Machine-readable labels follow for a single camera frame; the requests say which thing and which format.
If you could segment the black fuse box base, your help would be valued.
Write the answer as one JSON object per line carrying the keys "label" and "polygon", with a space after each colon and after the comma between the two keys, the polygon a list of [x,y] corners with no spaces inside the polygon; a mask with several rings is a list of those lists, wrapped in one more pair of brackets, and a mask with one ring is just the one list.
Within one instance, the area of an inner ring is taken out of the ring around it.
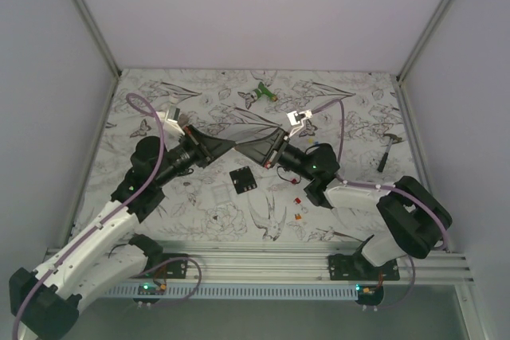
{"label": "black fuse box base", "polygon": [[257,183],[249,166],[244,166],[229,172],[230,179],[237,194],[255,190]]}

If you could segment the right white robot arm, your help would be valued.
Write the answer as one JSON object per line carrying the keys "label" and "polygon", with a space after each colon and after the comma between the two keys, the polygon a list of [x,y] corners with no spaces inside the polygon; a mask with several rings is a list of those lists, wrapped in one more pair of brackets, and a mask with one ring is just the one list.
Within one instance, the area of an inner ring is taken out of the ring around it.
{"label": "right white robot arm", "polygon": [[402,256],[425,259],[438,242],[448,241],[453,218],[415,178],[403,176],[390,184],[344,179],[330,144],[315,144],[303,151],[290,143],[281,128],[235,149],[265,169],[281,166],[308,180],[304,192],[316,207],[361,210],[382,217],[386,231],[364,240],[353,260],[360,279],[373,279],[385,263]]}

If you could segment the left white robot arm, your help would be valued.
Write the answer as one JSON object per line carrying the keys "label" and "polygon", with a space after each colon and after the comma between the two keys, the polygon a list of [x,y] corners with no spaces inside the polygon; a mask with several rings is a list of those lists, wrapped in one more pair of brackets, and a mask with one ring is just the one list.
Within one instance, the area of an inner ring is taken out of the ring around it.
{"label": "left white robot arm", "polygon": [[207,167],[234,145],[191,125],[184,127],[172,149],[160,137],[141,139],[131,155],[131,168],[96,218],[34,270],[19,268],[10,277],[12,338],[61,339],[87,305],[122,279],[138,272],[147,278],[158,275],[163,258],[147,249],[151,242],[145,236],[128,246],[129,259],[122,264],[100,270],[96,263],[155,211],[168,182],[192,166]]}

